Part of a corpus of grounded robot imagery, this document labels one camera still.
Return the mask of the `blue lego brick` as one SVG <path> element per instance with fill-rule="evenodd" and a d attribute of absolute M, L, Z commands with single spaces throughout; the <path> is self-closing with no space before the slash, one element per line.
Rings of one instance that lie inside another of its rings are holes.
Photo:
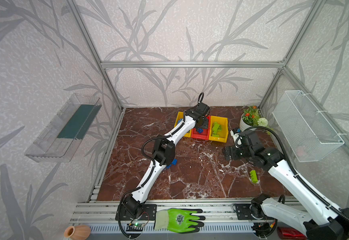
<path fill-rule="evenodd" d="M 167 169 L 169 169 L 171 166 L 175 166 L 177 164 L 178 160 L 174 159 L 169 165 L 166 166 Z"/>

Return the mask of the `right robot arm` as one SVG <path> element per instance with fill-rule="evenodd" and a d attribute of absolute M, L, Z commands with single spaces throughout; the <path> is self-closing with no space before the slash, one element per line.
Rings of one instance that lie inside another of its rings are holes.
<path fill-rule="evenodd" d="M 223 150 L 227 161 L 248 160 L 252 165 L 268 172 L 278 180 L 304 207 L 299 211 L 266 194 L 251 201 L 249 208 L 253 218 L 271 218 L 281 221 L 302 233 L 310 240 L 347 240 L 349 238 L 349 208 L 342 209 L 312 186 L 296 171 L 285 148 L 265 148 L 255 127 L 241 132 L 231 130 L 234 145 Z"/>

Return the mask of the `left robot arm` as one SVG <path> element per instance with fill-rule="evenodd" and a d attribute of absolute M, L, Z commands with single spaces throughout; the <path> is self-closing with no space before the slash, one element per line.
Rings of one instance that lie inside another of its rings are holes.
<path fill-rule="evenodd" d="M 143 178 L 133 190 L 121 197 L 115 219 L 121 221 L 124 212 L 133 220 L 142 215 L 143 205 L 160 173 L 172 163 L 176 155 L 176 145 L 186 133 L 202 126 L 207 120 L 210 107 L 201 100 L 183 112 L 183 120 L 171 131 L 147 140 L 141 147 L 142 155 L 150 160 Z"/>

